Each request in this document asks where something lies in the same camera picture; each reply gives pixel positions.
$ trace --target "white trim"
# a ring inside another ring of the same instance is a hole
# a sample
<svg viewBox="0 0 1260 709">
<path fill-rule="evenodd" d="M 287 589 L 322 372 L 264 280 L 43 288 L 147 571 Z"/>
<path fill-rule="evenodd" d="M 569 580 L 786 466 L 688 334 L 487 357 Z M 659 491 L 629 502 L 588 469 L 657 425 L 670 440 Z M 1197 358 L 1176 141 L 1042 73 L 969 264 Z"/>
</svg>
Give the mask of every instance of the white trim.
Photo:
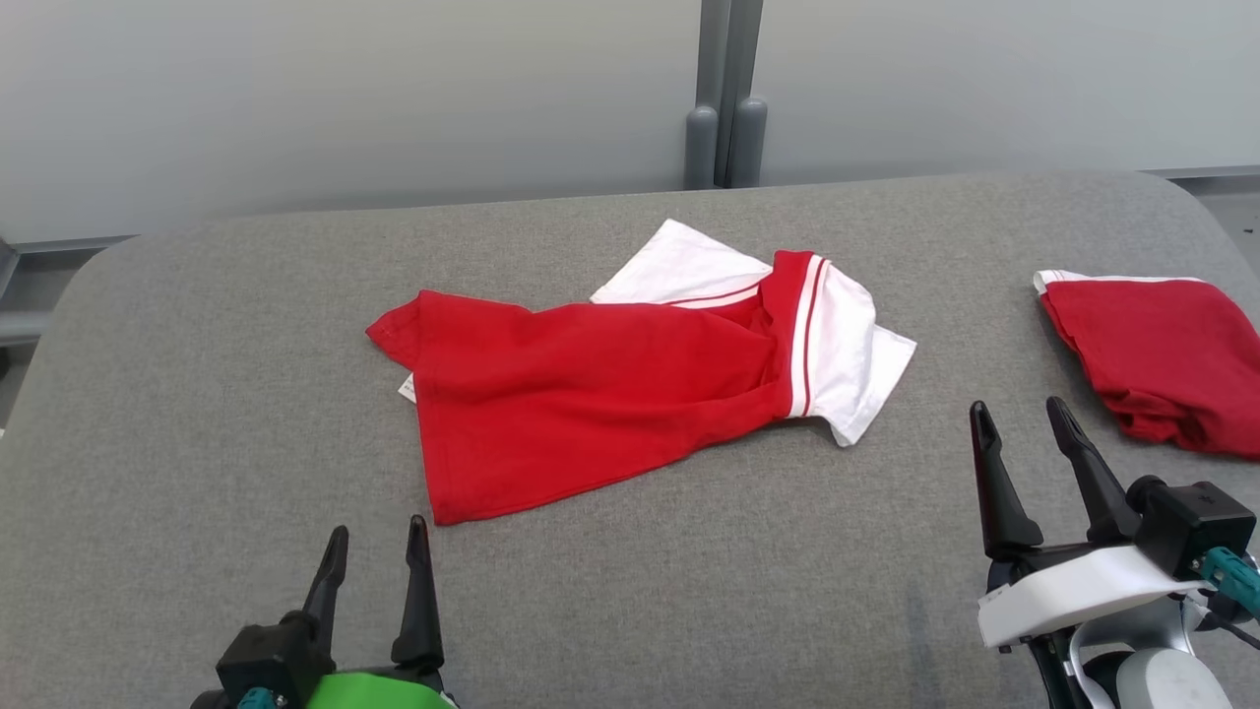
<svg viewBox="0 0 1260 709">
<path fill-rule="evenodd" d="M 805 341 L 805 330 L 809 329 L 809 306 L 814 301 L 814 290 L 818 286 L 818 276 L 823 268 L 818 264 L 824 258 L 818 253 L 809 257 L 809 266 L 805 269 L 805 281 L 800 286 L 800 296 L 796 300 L 796 320 L 791 332 L 791 409 L 788 418 L 805 417 L 805 382 L 809 373 L 805 372 L 805 351 L 809 343 Z"/>
<path fill-rule="evenodd" d="M 687 307 L 689 310 L 699 310 L 702 307 L 718 307 L 722 305 L 730 305 L 732 302 L 740 302 L 741 300 L 747 300 L 748 297 L 756 295 L 760 290 L 761 290 L 761 282 L 759 281 L 753 285 L 750 285 L 748 287 L 745 287 L 738 292 L 732 292 L 731 295 L 721 295 L 717 297 L 698 297 L 696 300 L 687 298 L 683 302 L 667 302 L 667 303 L 673 305 L 675 307 Z"/>
<path fill-rule="evenodd" d="M 1032 286 L 1037 288 L 1037 295 L 1046 295 L 1046 286 L 1052 282 L 1067 282 L 1077 280 L 1126 280 L 1133 282 L 1164 282 L 1168 280 L 1191 280 L 1203 282 L 1200 278 L 1188 276 L 1086 276 L 1082 273 L 1051 268 L 1037 271 L 1032 276 Z"/>
</svg>

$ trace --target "gray cushioned table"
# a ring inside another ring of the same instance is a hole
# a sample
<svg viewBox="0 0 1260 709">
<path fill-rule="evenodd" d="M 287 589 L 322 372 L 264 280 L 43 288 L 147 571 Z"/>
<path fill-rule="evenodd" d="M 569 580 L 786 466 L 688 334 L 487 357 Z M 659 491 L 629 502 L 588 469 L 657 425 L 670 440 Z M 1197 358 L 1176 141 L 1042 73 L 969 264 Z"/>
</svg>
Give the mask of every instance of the gray cushioned table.
<svg viewBox="0 0 1260 709">
<path fill-rule="evenodd" d="M 444 675 L 467 709 L 1043 706 L 980 646 L 966 409 L 989 403 L 1047 542 L 1085 511 L 1043 400 L 1123 484 L 1260 470 L 1123 440 L 1041 311 L 1036 268 L 1191 275 L 1260 317 L 1211 215 L 1138 174 L 975 175 L 209 223 L 73 280 L 0 441 L 0 705 L 186 706 L 247 622 L 301 603 L 350 528 L 334 640 L 379 664 L 407 519 L 428 514 L 404 379 L 363 334 L 430 287 L 582 300 L 667 217 L 764 259 L 815 249 L 919 340 L 862 442 L 798 422 L 541 510 L 435 530 Z M 1260 705 L 1252 651 L 1200 655 Z"/>
</svg>

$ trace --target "white sleeve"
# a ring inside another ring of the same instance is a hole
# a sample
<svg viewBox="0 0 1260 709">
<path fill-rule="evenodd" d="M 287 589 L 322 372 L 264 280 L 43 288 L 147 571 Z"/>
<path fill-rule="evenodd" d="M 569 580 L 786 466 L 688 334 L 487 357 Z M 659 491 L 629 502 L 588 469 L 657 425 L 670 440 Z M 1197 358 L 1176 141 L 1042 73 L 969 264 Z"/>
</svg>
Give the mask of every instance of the white sleeve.
<svg viewBox="0 0 1260 709">
<path fill-rule="evenodd" d="M 871 293 L 830 261 L 814 310 L 805 343 L 811 392 L 803 416 L 827 419 L 835 443 L 853 446 L 897 387 L 916 344 L 874 324 Z"/>
<path fill-rule="evenodd" d="M 591 302 L 712 307 L 747 297 L 770 271 L 752 256 L 665 219 L 617 275 L 595 291 Z"/>
</svg>

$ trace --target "red stripe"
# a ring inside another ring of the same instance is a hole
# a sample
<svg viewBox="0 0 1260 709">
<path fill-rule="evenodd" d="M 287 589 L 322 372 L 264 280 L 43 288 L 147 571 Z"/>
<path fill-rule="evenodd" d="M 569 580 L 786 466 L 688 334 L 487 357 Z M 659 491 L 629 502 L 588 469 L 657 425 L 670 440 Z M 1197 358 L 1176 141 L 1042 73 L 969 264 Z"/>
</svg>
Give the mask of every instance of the red stripe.
<svg viewBox="0 0 1260 709">
<path fill-rule="evenodd" d="M 723 292 L 722 295 L 704 295 L 702 297 L 683 297 L 682 300 L 669 300 L 669 301 L 662 302 L 662 305 L 678 305 L 679 302 L 698 302 L 701 300 L 717 300 L 718 297 L 730 297 L 730 296 L 736 295 L 738 292 L 743 292 L 745 290 L 756 291 L 756 287 L 757 287 L 757 283 L 752 283 L 752 285 L 746 285 L 746 286 L 743 286 L 743 287 L 741 287 L 738 290 L 732 290 L 731 292 Z"/>
<path fill-rule="evenodd" d="M 809 416 L 809 404 L 813 399 L 813 395 L 809 392 L 809 325 L 814 322 L 814 303 L 818 302 L 818 288 L 823 282 L 823 266 L 825 264 L 825 258 L 818 259 L 818 267 L 814 268 L 814 292 L 809 296 L 809 312 L 805 314 L 805 356 L 801 359 L 801 368 L 805 370 L 805 407 L 800 411 L 801 417 Z"/>
</svg>

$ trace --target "teal connector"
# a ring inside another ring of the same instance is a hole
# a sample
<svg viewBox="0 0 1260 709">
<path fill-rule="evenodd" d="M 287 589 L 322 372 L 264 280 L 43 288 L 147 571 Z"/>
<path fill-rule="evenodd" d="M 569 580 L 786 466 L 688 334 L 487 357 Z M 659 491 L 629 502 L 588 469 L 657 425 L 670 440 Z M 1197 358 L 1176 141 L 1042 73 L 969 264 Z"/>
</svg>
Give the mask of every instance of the teal connector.
<svg viewBox="0 0 1260 709">
<path fill-rule="evenodd" d="M 1237 601 L 1254 617 L 1260 618 L 1260 574 L 1223 547 L 1208 550 L 1198 573 L 1203 581 Z"/>
<path fill-rule="evenodd" d="M 271 696 L 270 691 L 256 686 L 244 693 L 241 703 L 237 704 L 237 709 L 276 709 L 276 700 Z"/>
</svg>

